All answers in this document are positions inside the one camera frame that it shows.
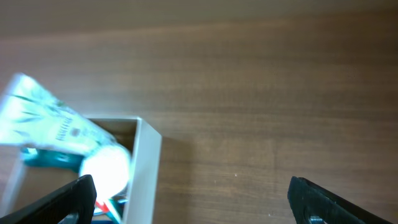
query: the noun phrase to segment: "white bottle cap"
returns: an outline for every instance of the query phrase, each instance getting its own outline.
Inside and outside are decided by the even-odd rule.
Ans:
[[[127,186],[131,156],[119,144],[103,146],[81,163],[79,176],[91,174],[97,191],[97,201],[105,201]]]

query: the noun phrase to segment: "box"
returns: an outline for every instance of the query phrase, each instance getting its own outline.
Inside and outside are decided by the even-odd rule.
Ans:
[[[123,223],[152,223],[162,136],[143,119],[135,116],[89,118],[132,151],[131,178],[127,185],[129,201],[124,208]],[[77,178],[78,174],[70,170],[29,167],[18,159],[4,191],[0,217],[29,205]]]

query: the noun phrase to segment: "black object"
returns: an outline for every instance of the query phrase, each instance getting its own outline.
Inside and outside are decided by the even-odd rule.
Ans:
[[[91,223],[96,197],[93,178],[91,175],[84,175],[38,201],[0,218],[0,223]]]
[[[298,224],[391,224],[303,177],[292,177],[287,198]]]

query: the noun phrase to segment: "green object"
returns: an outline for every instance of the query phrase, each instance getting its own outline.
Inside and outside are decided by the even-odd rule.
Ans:
[[[24,147],[21,149],[21,159],[27,166],[58,167],[79,173],[84,156]]]

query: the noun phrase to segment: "wooden table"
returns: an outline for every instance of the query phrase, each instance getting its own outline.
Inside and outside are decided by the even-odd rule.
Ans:
[[[154,223],[295,223],[293,175],[398,222],[397,40],[395,12],[8,37],[0,82],[159,130]]]

